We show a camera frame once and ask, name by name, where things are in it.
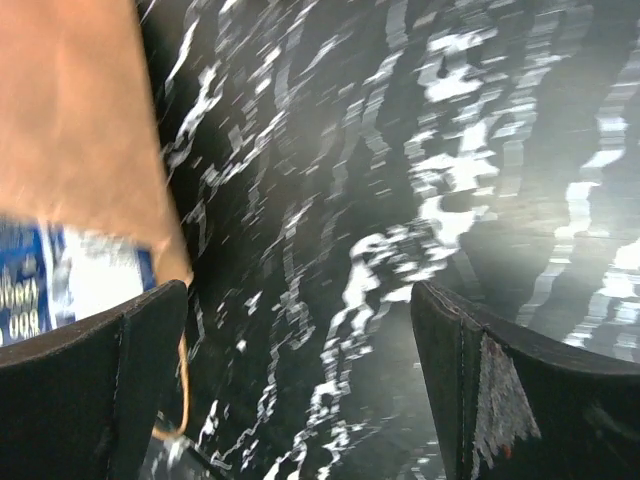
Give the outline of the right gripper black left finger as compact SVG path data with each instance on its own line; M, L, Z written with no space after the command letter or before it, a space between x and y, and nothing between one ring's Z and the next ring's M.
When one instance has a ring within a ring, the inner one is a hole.
M169 281L1 350L4 479L136 479L187 317Z

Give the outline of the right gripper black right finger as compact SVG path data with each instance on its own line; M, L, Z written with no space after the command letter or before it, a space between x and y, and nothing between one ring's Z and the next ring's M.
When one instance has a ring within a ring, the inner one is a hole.
M635 479L639 367L423 281L411 320L449 479Z

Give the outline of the blue Kettle chips bag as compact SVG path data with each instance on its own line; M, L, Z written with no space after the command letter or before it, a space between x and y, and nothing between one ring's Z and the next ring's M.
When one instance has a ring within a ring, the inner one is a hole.
M1 219L1 345L103 312L156 286L149 251L68 226Z

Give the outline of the brown paper bag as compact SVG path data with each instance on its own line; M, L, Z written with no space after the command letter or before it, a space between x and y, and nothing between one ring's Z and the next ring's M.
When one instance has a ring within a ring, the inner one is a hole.
M190 283L130 1L1 5L1 211L147 247Z

